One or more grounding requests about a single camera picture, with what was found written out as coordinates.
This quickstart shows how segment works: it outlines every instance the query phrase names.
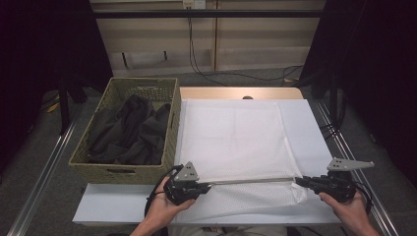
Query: black cloth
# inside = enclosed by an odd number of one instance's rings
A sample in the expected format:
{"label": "black cloth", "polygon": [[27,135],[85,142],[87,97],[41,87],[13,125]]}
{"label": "black cloth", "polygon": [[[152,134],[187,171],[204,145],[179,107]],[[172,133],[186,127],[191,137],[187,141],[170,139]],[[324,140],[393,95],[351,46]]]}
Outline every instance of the black cloth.
{"label": "black cloth", "polygon": [[170,107],[155,111],[150,100],[132,95],[121,106],[98,111],[89,130],[90,162],[160,164]]}

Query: metal bracket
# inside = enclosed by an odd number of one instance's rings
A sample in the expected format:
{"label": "metal bracket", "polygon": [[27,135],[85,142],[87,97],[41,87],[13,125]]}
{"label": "metal bracket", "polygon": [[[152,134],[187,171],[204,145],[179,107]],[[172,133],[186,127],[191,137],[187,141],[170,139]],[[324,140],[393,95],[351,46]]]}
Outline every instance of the metal bracket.
{"label": "metal bracket", "polygon": [[175,176],[174,181],[198,181],[199,175],[192,162],[188,162],[178,174]]}
{"label": "metal bracket", "polygon": [[374,166],[375,166],[375,163],[373,161],[366,162],[366,161],[334,158],[328,165],[328,170],[349,171],[349,170],[354,170],[354,169],[370,168]]}

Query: wrinkled white fabric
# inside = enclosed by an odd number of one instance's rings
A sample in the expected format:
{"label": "wrinkled white fabric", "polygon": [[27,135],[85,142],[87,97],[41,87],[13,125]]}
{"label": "wrinkled white fabric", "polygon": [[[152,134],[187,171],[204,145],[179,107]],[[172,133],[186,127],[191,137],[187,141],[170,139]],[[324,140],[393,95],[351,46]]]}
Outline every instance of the wrinkled white fabric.
{"label": "wrinkled white fabric", "polygon": [[[301,176],[278,101],[187,100],[180,162],[192,161],[201,183]],[[291,182],[213,186],[182,220],[296,205],[306,190]]]}

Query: person's right hand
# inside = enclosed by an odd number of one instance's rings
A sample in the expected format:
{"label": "person's right hand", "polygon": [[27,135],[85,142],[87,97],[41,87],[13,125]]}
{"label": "person's right hand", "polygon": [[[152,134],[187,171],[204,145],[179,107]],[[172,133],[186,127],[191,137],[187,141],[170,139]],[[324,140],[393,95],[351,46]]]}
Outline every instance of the person's right hand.
{"label": "person's right hand", "polygon": [[332,196],[326,193],[319,193],[320,198],[333,208],[334,214],[340,219],[355,235],[379,235],[371,225],[368,214],[365,211],[364,198],[359,191],[356,191],[352,201],[341,204]]}

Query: gray carpet floor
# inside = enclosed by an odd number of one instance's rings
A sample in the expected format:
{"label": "gray carpet floor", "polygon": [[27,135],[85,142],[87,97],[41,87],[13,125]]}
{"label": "gray carpet floor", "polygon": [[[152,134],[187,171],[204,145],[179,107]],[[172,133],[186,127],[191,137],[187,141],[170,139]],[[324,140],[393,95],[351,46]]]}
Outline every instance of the gray carpet floor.
{"label": "gray carpet floor", "polygon": [[[285,71],[283,69],[267,69],[235,72],[266,80],[255,80],[232,74],[221,74],[207,78],[195,73],[160,77],[179,78],[181,86],[221,86],[211,81],[214,80],[230,87],[287,87],[292,85],[292,82],[298,78],[301,72],[300,69],[293,69],[294,72],[285,77],[288,79],[287,81],[284,81],[281,76],[283,73],[291,72],[292,68]],[[318,101],[311,98],[309,89],[306,87],[302,88],[301,91],[305,98],[309,99],[318,124],[322,125],[324,121],[320,118],[316,109]],[[47,93],[45,100],[55,93],[56,91]],[[100,93],[90,88],[86,88],[86,93],[89,99],[85,104],[70,102],[70,110],[73,116],[76,115],[76,111],[80,111],[74,133],[65,149],[62,150],[61,158],[56,162],[52,178],[47,182],[34,214],[30,216],[29,226],[23,229],[24,234],[21,235],[105,236],[115,232],[130,233],[135,227],[135,225],[86,227],[72,222],[83,195],[83,188],[87,183],[68,167],[68,160],[101,97]],[[3,173],[2,184],[0,185],[0,235],[8,234],[20,210],[30,196],[50,153],[54,151],[59,139],[60,125],[59,108],[50,113],[41,110],[33,130]],[[346,108],[341,133],[357,159],[372,160],[376,163],[375,168],[364,170],[364,173],[381,200],[398,234],[417,235],[417,225],[415,224],[417,222],[416,189],[390,162],[384,147],[380,147],[373,142],[370,138],[370,131],[349,105]],[[327,139],[327,142],[330,152],[333,155],[339,155],[339,150],[332,138]],[[375,220],[374,224],[379,228],[378,222]],[[297,228],[302,235],[315,235],[303,227]],[[343,235],[339,225],[321,225],[312,226],[312,228],[323,235]]]}

